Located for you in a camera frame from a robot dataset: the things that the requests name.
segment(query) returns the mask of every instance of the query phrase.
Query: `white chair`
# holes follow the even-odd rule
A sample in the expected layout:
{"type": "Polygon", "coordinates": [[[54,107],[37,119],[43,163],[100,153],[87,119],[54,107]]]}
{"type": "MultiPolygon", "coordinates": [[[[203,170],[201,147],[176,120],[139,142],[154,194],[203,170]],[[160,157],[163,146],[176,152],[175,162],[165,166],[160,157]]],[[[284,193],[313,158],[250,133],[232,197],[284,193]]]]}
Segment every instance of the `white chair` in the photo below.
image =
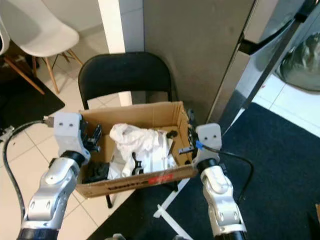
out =
{"type": "MultiPolygon", "coordinates": [[[[0,56],[4,55],[4,53],[8,50],[10,45],[10,37],[3,25],[3,22],[0,17],[0,56]]],[[[23,71],[22,66],[19,66],[17,62],[15,62],[11,57],[8,55],[4,55],[4,61],[13,69],[15,70],[21,77],[23,77],[28,83],[30,83],[35,89],[37,89],[42,95],[45,92],[38,87],[23,71]]]]}
{"type": "Polygon", "coordinates": [[[78,43],[79,34],[57,19],[41,0],[1,0],[0,15],[12,41],[32,56],[33,74],[37,75],[36,57],[44,58],[59,93],[48,57],[61,54],[68,62],[72,58],[82,66],[71,50],[78,43]]]}

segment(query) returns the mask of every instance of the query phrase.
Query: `crumpled white cloth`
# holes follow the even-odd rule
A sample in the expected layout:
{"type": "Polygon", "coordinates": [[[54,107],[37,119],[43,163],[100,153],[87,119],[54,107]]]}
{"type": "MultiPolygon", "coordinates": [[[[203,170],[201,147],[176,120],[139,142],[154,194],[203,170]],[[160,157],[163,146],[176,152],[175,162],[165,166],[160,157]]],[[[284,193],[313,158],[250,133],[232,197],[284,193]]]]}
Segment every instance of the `crumpled white cloth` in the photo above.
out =
{"type": "Polygon", "coordinates": [[[175,165],[172,156],[168,156],[170,146],[168,145],[167,132],[162,130],[152,130],[139,128],[126,123],[115,124],[109,136],[115,141],[116,148],[119,150],[124,167],[119,176],[119,166],[117,173],[113,173],[109,179],[118,177],[129,177],[135,168],[135,161],[132,153],[135,152],[137,161],[141,161],[144,173],[163,171],[175,165]]]}

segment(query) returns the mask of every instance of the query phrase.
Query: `cable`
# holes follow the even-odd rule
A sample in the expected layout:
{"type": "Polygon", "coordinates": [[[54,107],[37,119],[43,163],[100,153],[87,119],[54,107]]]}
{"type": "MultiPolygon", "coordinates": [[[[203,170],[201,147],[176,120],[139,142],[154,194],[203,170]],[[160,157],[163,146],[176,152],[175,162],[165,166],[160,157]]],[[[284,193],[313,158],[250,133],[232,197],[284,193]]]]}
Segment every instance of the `cable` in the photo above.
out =
{"type": "Polygon", "coordinates": [[[240,195],[239,195],[239,197],[238,197],[238,200],[236,201],[236,203],[239,205],[240,202],[243,200],[244,195],[245,195],[245,192],[246,192],[246,190],[247,190],[247,188],[248,188],[248,185],[249,185],[249,183],[250,183],[250,181],[251,181],[251,179],[252,179],[252,176],[254,175],[254,171],[255,171],[255,166],[254,166],[254,164],[253,164],[249,159],[247,159],[247,158],[245,158],[245,157],[243,157],[243,156],[234,154],[234,153],[232,153],[232,152],[214,149],[214,148],[211,148],[211,147],[206,146],[206,145],[202,145],[202,147],[203,147],[204,149],[207,149],[208,151],[211,151],[211,152],[214,152],[214,153],[217,153],[217,154],[222,154],[222,155],[226,155],[226,156],[238,158],[238,159],[240,159],[240,160],[242,160],[242,161],[244,161],[244,162],[246,162],[247,164],[250,165],[250,174],[249,174],[249,176],[248,176],[248,178],[247,178],[247,180],[246,180],[246,182],[245,182],[245,184],[244,184],[244,186],[243,186],[243,188],[242,188],[242,190],[241,190],[241,192],[240,192],[240,195]]]}
{"type": "Polygon", "coordinates": [[[20,205],[20,214],[21,214],[21,222],[22,220],[24,219],[24,216],[25,216],[25,213],[26,213],[26,210],[25,210],[25,203],[24,203],[24,199],[22,197],[22,194],[21,194],[21,191],[20,191],[20,188],[19,188],[19,185],[16,181],[16,178],[15,176],[13,175],[11,169],[10,169],[10,166],[9,166],[9,163],[8,163],[8,158],[7,158],[7,148],[8,148],[8,144],[9,144],[9,141],[10,139],[16,134],[18,133],[19,131],[33,125],[33,124],[43,124],[44,121],[43,120],[38,120],[38,121],[30,121],[30,122],[27,122],[19,127],[17,127],[15,130],[12,131],[12,133],[9,135],[9,137],[5,140],[4,142],[4,145],[3,145],[3,151],[2,151],[2,155],[3,155],[3,163],[4,163],[4,167],[6,169],[6,172],[8,173],[9,177],[10,177],[10,180],[14,186],[14,189],[15,189],[15,192],[16,192],[16,195],[18,197],[18,200],[19,200],[19,205],[20,205]]]}

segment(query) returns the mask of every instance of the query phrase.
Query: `cardboard box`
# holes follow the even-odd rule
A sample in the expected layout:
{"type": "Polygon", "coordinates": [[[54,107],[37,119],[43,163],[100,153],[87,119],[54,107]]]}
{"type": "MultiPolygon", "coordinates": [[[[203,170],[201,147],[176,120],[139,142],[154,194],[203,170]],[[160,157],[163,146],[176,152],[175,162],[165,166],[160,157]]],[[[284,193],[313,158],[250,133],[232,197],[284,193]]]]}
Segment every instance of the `cardboard box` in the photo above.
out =
{"type": "Polygon", "coordinates": [[[102,125],[102,137],[99,141],[101,151],[93,153],[91,161],[108,162],[111,159],[115,142],[109,137],[114,124],[126,123],[145,129],[176,130],[172,155],[177,167],[164,171],[145,173],[114,180],[103,180],[82,184],[88,166],[81,168],[76,189],[84,197],[92,198],[130,189],[140,189],[163,183],[191,178],[197,174],[191,166],[191,154],[178,154],[178,149],[189,147],[188,116],[182,102],[159,102],[152,104],[137,104],[125,107],[107,107],[81,112],[88,121],[88,131],[91,132],[97,124],[102,125]]]}

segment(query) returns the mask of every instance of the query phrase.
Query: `black folding chair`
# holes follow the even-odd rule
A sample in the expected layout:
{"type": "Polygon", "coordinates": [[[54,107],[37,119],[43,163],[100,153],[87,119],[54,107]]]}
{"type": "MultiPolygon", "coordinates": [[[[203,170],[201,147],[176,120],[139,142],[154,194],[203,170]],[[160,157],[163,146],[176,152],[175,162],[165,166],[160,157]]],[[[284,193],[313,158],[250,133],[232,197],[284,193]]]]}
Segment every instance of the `black folding chair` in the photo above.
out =
{"type": "MultiPolygon", "coordinates": [[[[159,57],[148,52],[94,56],[82,66],[78,84],[85,110],[90,99],[124,91],[167,92],[172,101],[170,72],[159,57]]],[[[112,208],[109,195],[106,201],[112,208]]]]}

